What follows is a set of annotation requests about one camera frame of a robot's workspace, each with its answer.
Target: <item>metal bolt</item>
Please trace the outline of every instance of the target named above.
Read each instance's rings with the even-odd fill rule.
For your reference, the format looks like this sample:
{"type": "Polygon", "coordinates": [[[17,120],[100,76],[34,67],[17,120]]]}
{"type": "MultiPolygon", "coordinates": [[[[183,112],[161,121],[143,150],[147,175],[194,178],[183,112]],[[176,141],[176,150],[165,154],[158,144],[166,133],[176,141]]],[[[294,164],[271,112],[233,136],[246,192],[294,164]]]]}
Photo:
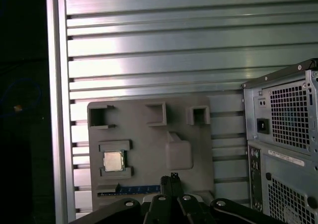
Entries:
{"type": "Polygon", "coordinates": [[[125,205],[126,205],[127,207],[131,207],[131,206],[134,205],[134,203],[133,203],[133,202],[126,202],[125,205]]]}
{"type": "Polygon", "coordinates": [[[189,201],[189,200],[191,200],[191,197],[186,195],[186,196],[183,196],[183,199],[186,200],[186,201],[189,201]]]}
{"type": "Polygon", "coordinates": [[[217,205],[220,207],[224,207],[226,205],[226,203],[223,201],[217,201],[217,205]]]}

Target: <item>computer tower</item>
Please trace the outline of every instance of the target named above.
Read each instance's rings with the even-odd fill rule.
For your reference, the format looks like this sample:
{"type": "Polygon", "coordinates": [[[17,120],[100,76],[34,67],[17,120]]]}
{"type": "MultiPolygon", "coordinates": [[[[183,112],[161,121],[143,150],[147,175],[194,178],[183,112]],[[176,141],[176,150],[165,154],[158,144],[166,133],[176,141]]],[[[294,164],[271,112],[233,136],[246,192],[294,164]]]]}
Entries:
{"type": "Polygon", "coordinates": [[[244,83],[251,207],[318,224],[318,60],[244,83]]]}

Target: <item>barcode sticker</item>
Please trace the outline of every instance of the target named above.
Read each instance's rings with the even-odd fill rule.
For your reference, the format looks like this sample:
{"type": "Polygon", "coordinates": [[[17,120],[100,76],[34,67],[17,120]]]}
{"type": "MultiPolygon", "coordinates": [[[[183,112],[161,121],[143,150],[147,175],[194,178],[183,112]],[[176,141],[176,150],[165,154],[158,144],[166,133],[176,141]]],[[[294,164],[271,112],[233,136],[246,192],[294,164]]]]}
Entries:
{"type": "Polygon", "coordinates": [[[299,160],[299,159],[296,159],[296,158],[292,158],[290,156],[287,156],[287,155],[284,155],[282,153],[278,153],[278,152],[275,152],[275,151],[271,151],[271,150],[268,151],[268,154],[270,154],[272,156],[275,156],[277,158],[281,158],[281,159],[286,160],[288,162],[300,165],[302,167],[305,167],[305,162],[303,162],[302,160],[299,160]]]}

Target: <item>mesh vent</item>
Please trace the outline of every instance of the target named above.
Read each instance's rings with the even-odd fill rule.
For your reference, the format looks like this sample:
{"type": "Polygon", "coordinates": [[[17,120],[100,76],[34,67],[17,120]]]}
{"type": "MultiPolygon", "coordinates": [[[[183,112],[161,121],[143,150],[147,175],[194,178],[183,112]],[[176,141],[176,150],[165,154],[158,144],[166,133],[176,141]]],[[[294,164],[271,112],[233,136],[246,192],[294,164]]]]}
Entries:
{"type": "Polygon", "coordinates": [[[268,185],[271,217],[289,224],[315,224],[315,216],[305,208],[305,199],[275,179],[268,185]]]}
{"type": "Polygon", "coordinates": [[[307,149],[310,140],[306,91],[301,86],[274,90],[270,101],[274,140],[307,149]]]}

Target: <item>corrugated metal surface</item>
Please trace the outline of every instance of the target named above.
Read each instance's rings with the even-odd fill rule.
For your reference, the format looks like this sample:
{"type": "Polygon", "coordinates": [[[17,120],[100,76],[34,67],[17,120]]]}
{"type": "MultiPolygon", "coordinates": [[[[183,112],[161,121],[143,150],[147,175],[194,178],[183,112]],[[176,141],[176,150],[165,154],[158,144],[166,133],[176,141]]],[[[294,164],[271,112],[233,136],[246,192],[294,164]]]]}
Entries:
{"type": "Polygon", "coordinates": [[[59,2],[72,122],[65,146],[74,155],[66,179],[78,190],[68,194],[69,219],[91,210],[86,107],[109,99],[210,95],[215,195],[247,203],[240,84],[317,56],[318,0],[59,2]]]}

